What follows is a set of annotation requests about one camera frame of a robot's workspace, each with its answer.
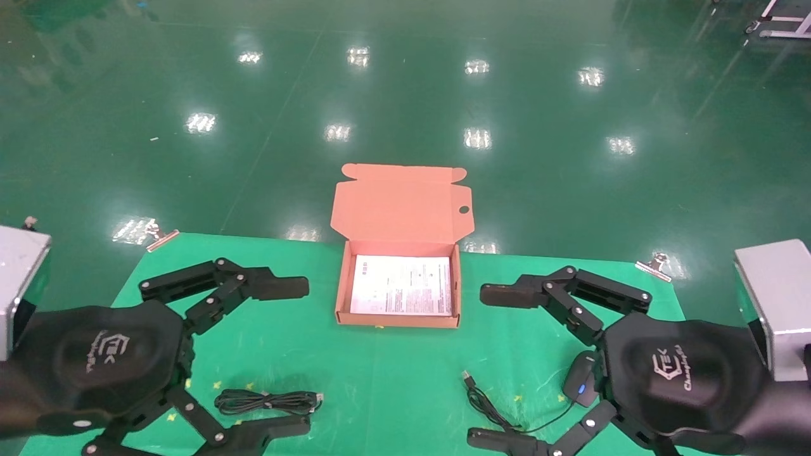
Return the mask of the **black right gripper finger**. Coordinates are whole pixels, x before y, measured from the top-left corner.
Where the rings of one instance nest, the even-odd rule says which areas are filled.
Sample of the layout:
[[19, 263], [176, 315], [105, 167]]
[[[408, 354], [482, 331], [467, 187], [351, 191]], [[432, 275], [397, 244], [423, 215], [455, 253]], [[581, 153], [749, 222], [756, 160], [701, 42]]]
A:
[[513, 284], [483, 284], [479, 298], [498, 308], [542, 308], [586, 346], [596, 345], [604, 329], [580, 301], [621, 315], [646, 314], [652, 301], [647, 291], [574, 266], [545, 276], [522, 274]]
[[468, 430], [468, 444], [506, 455], [577, 455], [611, 422], [621, 421], [631, 428], [630, 438], [654, 455], [672, 455], [672, 440], [667, 436], [672, 426], [666, 425], [663, 418], [671, 411], [670, 400], [640, 399], [632, 403], [605, 399], [553, 443], [533, 436], [473, 427]]

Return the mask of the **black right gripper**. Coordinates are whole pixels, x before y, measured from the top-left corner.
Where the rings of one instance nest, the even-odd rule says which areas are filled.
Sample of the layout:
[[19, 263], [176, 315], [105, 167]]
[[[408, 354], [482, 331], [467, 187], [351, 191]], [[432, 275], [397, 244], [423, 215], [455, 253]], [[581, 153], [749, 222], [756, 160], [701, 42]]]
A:
[[747, 329], [634, 313], [605, 330], [599, 350], [601, 398], [634, 443], [743, 452], [739, 425], [770, 377]]

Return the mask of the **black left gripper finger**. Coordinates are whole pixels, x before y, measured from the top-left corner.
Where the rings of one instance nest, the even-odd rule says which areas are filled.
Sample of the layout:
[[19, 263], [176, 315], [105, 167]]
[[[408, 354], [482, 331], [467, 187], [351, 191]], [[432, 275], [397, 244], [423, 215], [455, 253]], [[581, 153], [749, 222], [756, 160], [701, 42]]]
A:
[[185, 334], [202, 335], [249, 298], [303, 298], [309, 294], [309, 282], [304, 276], [278, 277], [269, 267], [243, 267], [217, 258], [143, 280], [139, 290], [145, 302], [164, 304], [206, 293], [186, 310], [184, 318]]

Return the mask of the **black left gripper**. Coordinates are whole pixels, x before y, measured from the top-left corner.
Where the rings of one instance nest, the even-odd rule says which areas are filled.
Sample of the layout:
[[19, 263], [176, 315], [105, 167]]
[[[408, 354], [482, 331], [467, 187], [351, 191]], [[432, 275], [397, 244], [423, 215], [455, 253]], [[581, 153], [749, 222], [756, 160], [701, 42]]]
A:
[[310, 432], [307, 414], [225, 428], [182, 386], [192, 346], [182, 317], [159, 302], [36, 313], [2, 362], [2, 437], [101, 428], [84, 455], [148, 455], [124, 440], [170, 409], [203, 438], [195, 455], [262, 455], [273, 440]]

